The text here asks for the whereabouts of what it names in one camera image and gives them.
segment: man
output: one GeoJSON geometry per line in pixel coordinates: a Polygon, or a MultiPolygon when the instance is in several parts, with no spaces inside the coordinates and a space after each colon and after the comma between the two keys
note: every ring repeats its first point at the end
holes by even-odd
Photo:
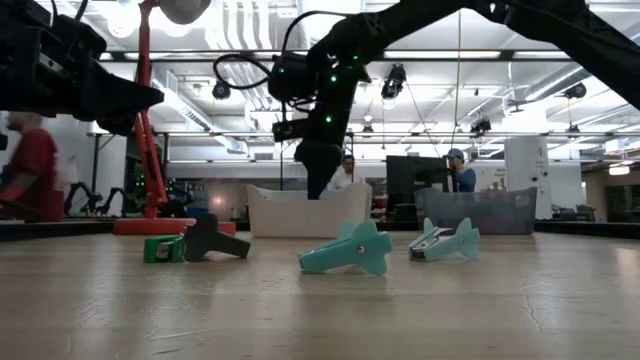
{"type": "Polygon", "coordinates": [[[18,208],[0,205],[0,213],[8,217],[58,222],[62,220],[64,192],[58,186],[56,153],[51,135],[42,129],[42,116],[12,112],[7,128],[22,136],[9,163],[8,185],[0,189],[0,199],[22,204],[38,214],[25,214],[18,208]]]}
{"type": "Polygon", "coordinates": [[[344,190],[351,183],[365,183],[362,175],[354,173],[355,159],[353,155],[345,155],[342,159],[342,167],[338,168],[331,181],[329,182],[329,191],[344,190]]]}
{"type": "Polygon", "coordinates": [[[447,154],[449,166],[456,172],[458,192],[475,192],[476,172],[464,166],[464,153],[460,149],[451,149],[447,154]]]}

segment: green block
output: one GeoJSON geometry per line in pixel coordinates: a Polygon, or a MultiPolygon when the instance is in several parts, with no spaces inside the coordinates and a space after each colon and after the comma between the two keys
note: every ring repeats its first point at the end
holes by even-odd
{"type": "Polygon", "coordinates": [[[182,262],[185,244],[182,236],[157,236],[144,241],[144,263],[182,262]]]}

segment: plastic bin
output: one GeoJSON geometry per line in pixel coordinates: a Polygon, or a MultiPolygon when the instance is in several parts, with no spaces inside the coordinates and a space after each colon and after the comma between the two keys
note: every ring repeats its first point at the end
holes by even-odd
{"type": "Polygon", "coordinates": [[[535,187],[512,192],[443,193],[429,188],[414,193],[418,223],[425,217],[442,228],[470,218],[481,234],[529,235],[536,218],[535,187]]]}

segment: black monitor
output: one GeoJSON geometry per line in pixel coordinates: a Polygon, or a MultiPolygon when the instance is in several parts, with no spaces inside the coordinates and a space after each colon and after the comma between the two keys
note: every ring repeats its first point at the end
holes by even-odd
{"type": "Polygon", "coordinates": [[[449,192],[447,161],[444,158],[387,156],[387,194],[413,194],[439,185],[449,192]]]}
{"type": "Polygon", "coordinates": [[[387,218],[417,221],[413,193],[434,185],[449,192],[448,173],[444,158],[387,156],[387,218]]]}

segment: light blue toy airplane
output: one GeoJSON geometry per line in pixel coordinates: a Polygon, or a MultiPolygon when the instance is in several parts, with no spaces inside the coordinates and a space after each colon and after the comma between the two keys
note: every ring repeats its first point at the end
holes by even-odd
{"type": "Polygon", "coordinates": [[[439,237],[447,230],[451,229],[435,227],[431,220],[425,218],[423,234],[409,244],[409,258],[411,260],[438,261],[459,251],[471,260],[478,260],[480,232],[471,227],[471,219],[462,220],[452,237],[439,237]]]}
{"type": "Polygon", "coordinates": [[[336,240],[298,255],[306,273],[321,273],[345,265],[358,265],[374,275],[387,272],[385,255],[393,251],[391,236],[379,233],[376,223],[366,220],[355,227],[351,220],[340,226],[336,240]]]}

